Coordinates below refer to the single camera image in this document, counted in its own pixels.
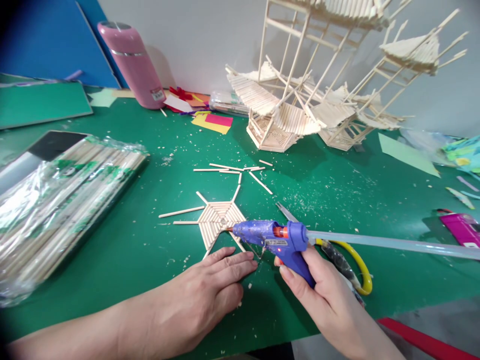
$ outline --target finger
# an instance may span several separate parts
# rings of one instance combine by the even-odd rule
[[[226,314],[232,312],[239,306],[243,296],[244,288],[238,282],[230,284],[220,290],[215,297],[215,314],[212,329]]]
[[[273,265],[279,267],[279,266],[281,266],[281,265],[283,265],[283,264],[284,264],[284,262],[283,262],[278,256],[275,256],[275,260],[273,260]]]
[[[280,266],[280,274],[293,295],[320,327],[324,323],[325,315],[332,311],[328,302],[313,290],[303,277],[285,265]]]
[[[200,262],[200,264],[204,266],[213,265],[215,263],[218,263],[224,257],[232,255],[234,251],[235,251],[235,246],[222,247],[220,250],[215,251],[214,253],[208,255],[205,259],[203,259]]]
[[[220,289],[226,288],[228,285],[236,283],[243,277],[254,272],[258,266],[258,262],[249,260],[226,267],[215,274],[216,284]]]
[[[241,252],[232,256],[224,257],[219,262],[214,263],[210,269],[212,272],[217,273],[229,266],[233,266],[235,264],[239,264],[245,261],[253,260],[254,253],[251,251]]]
[[[307,248],[301,254],[316,282],[315,291],[329,303],[335,301],[331,296],[338,292],[340,283],[340,275],[335,266],[325,260],[315,248]]]

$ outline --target fingernail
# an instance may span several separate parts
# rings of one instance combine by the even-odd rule
[[[280,266],[280,274],[283,280],[285,280],[286,282],[289,282],[294,278],[294,275],[292,274],[290,269],[285,265]]]

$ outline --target green paper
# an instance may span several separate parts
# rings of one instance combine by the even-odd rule
[[[0,130],[92,113],[80,82],[0,87]]]
[[[90,101],[90,106],[109,108],[117,99],[116,96],[113,96],[113,91],[114,89],[104,88],[99,92],[89,93],[88,95],[93,99]]]
[[[385,154],[390,155],[405,164],[413,166],[414,168],[422,170],[427,174],[434,175],[437,178],[440,177],[440,174],[432,162],[417,149],[393,140],[381,133],[378,133],[378,139],[380,140],[381,150]]]

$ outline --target green board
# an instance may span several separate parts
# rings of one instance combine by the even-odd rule
[[[242,167],[260,165],[261,159],[274,164],[275,171],[256,173],[273,196],[251,176],[242,177],[236,204],[249,220],[285,222],[275,206],[280,201],[311,230],[357,234],[358,229],[361,235],[446,244],[456,241],[433,216],[434,209],[469,213],[480,220],[480,211],[469,210],[445,190],[445,186],[469,190],[456,179],[458,170],[439,167],[441,178],[437,178],[409,166],[384,154],[376,133],[364,141],[365,152],[329,148],[318,135],[311,135],[286,153],[274,153],[256,149],[245,130],[247,119],[241,117],[235,117],[231,130],[222,135],[192,125],[190,116],[167,110],[164,117],[144,109],[135,99],[119,98],[110,108],[94,111],[92,116],[0,133],[0,149],[8,149],[12,157],[47,130],[110,136],[143,144],[150,153],[140,177],[75,256],[24,303],[4,311],[10,339],[143,293],[180,274],[184,265],[200,261],[205,246],[199,227],[172,225],[174,220],[196,220],[200,211],[158,215],[203,205],[196,191],[209,201],[232,198],[237,175],[193,172],[209,163]],[[474,179],[466,179],[475,184]],[[222,234],[213,250],[232,243]],[[353,247],[373,275],[373,292],[364,299],[374,318],[480,294],[478,261]],[[346,258],[353,265],[351,257]],[[242,306],[183,359],[215,359],[318,332],[283,284],[271,254],[263,256],[258,270],[242,285]]]
[[[92,113],[79,82],[0,87],[0,130]]]

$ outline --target blue glue gun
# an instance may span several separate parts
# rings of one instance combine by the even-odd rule
[[[289,221],[286,226],[276,221],[244,221],[227,229],[242,241],[265,247],[312,287],[316,282],[300,252],[307,249],[307,228],[301,222]]]

